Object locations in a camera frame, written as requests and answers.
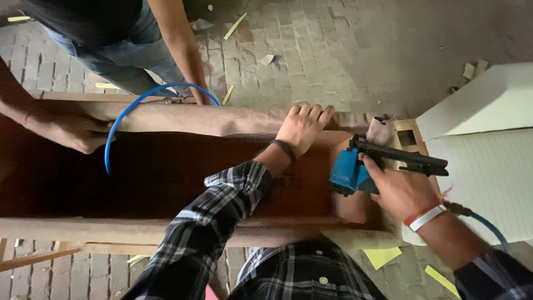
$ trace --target person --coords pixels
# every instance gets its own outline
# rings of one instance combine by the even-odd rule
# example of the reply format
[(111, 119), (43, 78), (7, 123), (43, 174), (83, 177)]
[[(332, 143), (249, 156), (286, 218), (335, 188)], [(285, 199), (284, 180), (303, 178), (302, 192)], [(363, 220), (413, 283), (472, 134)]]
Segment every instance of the person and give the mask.
[[(22, 0), (50, 37), (92, 72), (132, 94), (165, 82), (196, 83), (206, 89), (204, 66), (181, 0)], [(0, 113), (37, 134), (83, 153), (105, 144), (107, 122), (47, 111), (11, 78), (0, 62)], [(197, 89), (175, 87), (155, 96), (209, 98)]]
[[(206, 285), (226, 241), (249, 217), (296, 158), (320, 134), (334, 109), (294, 106), (277, 136), (251, 161), (205, 179), (207, 190), (170, 223), (144, 272), (122, 299), (204, 299)], [(377, 203), (404, 220), (440, 203), (428, 178), (409, 171), (365, 166), (380, 191)], [(450, 212), (416, 231), (455, 271), (462, 299), (532, 299), (533, 274), (510, 256), (492, 250)], [(329, 240), (313, 239), (258, 248), (243, 266), (228, 299), (384, 299), (355, 261)]]

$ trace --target black and white checkered shirt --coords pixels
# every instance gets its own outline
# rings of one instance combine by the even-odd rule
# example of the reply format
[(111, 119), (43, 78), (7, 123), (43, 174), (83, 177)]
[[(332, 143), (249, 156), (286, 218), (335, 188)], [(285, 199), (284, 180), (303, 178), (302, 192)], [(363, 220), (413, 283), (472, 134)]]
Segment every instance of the black and white checkered shirt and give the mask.
[[(163, 242), (123, 299), (204, 300), (206, 285), (215, 271), (226, 241), (237, 224), (252, 214), (271, 184), (270, 173), (262, 164), (254, 161), (207, 177), (207, 191), (170, 223)], [(498, 259), (500, 255), (503, 255), (503, 260)], [(514, 265), (516, 261), (512, 258), (502, 253), (491, 257), (498, 261), (505, 260), (507, 266), (512, 264), (513, 268), (505, 267), (507, 271), (517, 270), (518, 266)], [(473, 264), (463, 269), (457, 272), (468, 274), (464, 282), (466, 284), (458, 285), (462, 295), (468, 295), (464, 299), (493, 299), (496, 295), (506, 294), (507, 288), (512, 287), (516, 291), (517, 285), (501, 287), (489, 279), (480, 284), (479, 278), (484, 273)], [(529, 283), (532, 282), (531, 273), (519, 271), (522, 276), (527, 274)], [(510, 282), (516, 283), (513, 278), (510, 278)], [(487, 285), (491, 285), (491, 292), (495, 293), (492, 297), (485, 292)], [(237, 287), (229, 299), (385, 297), (355, 261), (337, 245), (327, 240), (317, 240), (257, 249), (241, 270)]]

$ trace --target white wristband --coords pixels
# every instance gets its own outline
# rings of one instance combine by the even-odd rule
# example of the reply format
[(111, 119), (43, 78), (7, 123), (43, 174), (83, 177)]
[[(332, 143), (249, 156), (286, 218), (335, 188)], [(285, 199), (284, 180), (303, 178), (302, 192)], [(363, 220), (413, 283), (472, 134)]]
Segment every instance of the white wristband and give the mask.
[(426, 212), (422, 217), (414, 220), (411, 225), (409, 225), (409, 228), (411, 228), (412, 231), (416, 232), (420, 229), (420, 227), (424, 226), (427, 222), (433, 220), (436, 216), (440, 215), (446, 210), (447, 208), (442, 204), (439, 206), (435, 206), (430, 211)]

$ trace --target brick floor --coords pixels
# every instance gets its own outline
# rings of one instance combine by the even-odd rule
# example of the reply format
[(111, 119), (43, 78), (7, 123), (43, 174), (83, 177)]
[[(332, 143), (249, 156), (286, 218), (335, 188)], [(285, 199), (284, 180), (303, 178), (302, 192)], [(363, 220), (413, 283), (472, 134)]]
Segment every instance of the brick floor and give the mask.
[[(216, 95), (222, 98), (235, 86), (228, 106), (268, 109), (304, 100), (343, 111), (413, 118), (444, 99), (450, 86), (465, 83), (461, 74), (466, 62), (533, 61), (533, 31), (525, 30), (533, 28), (533, 2), (527, 1), (232, 0), (214, 9), (216, 17), (210, 21), (216, 26), (196, 35), (206, 81)], [(245, 11), (238, 29), (222, 39)], [(266, 54), (279, 57), (280, 70), (257, 63)], [(0, 28), (0, 56), (28, 90), (124, 93), (96, 88), (102, 79), (52, 43), (36, 22)], [(6, 256), (41, 245), (28, 241)], [(532, 268), (533, 248), (516, 245), (515, 254)], [(430, 264), (452, 279), (451, 270), (427, 247), (402, 251), (379, 270), (360, 250), (351, 255), (391, 299), (455, 299), (423, 272)], [(211, 284), (221, 297), (227, 295), (226, 286), (235, 285), (230, 280), (244, 259), (236, 258), (241, 252), (245, 255), (240, 249), (225, 251), (219, 259)], [(125, 256), (76, 254), (55, 259), (50, 267), (2, 272), (0, 298), (118, 298), (146, 264), (144, 260), (128, 268), (125, 261)], [(51, 286), (42, 279), (47, 276)]]

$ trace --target yellow strip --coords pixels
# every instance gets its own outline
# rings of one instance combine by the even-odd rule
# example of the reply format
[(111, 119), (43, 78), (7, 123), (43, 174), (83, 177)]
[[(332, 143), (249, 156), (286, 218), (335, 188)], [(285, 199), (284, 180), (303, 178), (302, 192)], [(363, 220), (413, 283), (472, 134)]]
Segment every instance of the yellow strip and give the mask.
[(119, 87), (115, 86), (114, 84), (111, 84), (111, 83), (102, 83), (102, 82), (97, 82), (96, 83), (96, 87), (97, 88), (103, 88), (103, 89), (119, 89)]
[(230, 97), (231, 91), (233, 91), (233, 84), (230, 86), (230, 89), (226, 93), (226, 97), (224, 97), (224, 101), (222, 101), (222, 106), (226, 105), (226, 102), (228, 102), (228, 98)]
[(401, 254), (401, 250), (398, 247), (392, 249), (367, 249), (363, 251), (376, 270)]
[(24, 21), (24, 20), (29, 20), (31, 19), (30, 17), (28, 17), (27, 15), (23, 15), (21, 17), (11, 17), (11, 18), (8, 18), (7, 21), (8, 22), (17, 22), (17, 21)]
[(246, 16), (247, 12), (245, 12), (238, 20), (237, 22), (235, 22), (235, 24), (233, 24), (233, 26), (231, 26), (230, 28), (230, 31), (228, 31), (228, 33), (226, 33), (226, 36), (224, 37), (224, 40), (227, 40), (228, 37), (230, 37), (230, 35), (233, 33), (233, 31), (235, 30), (235, 28), (237, 28), (237, 26), (239, 25), (239, 23), (244, 19), (244, 17)]
[(457, 296), (459, 299), (461, 297), (459, 296), (459, 292), (457, 291), (457, 288), (454, 286), (453, 283), (451, 283), (448, 279), (446, 279), (444, 276), (439, 274), (439, 272), (435, 271), (434, 268), (430, 267), (429, 265), (426, 267), (426, 273), (429, 274), (431, 277), (435, 278), (436, 281), (439, 281), (441, 285), (443, 285), (445, 288), (449, 289), (452, 293), (454, 293), (455, 296)]
[(141, 257), (148, 257), (148, 255), (135, 255), (134, 257), (128, 259), (128, 263), (134, 262)]

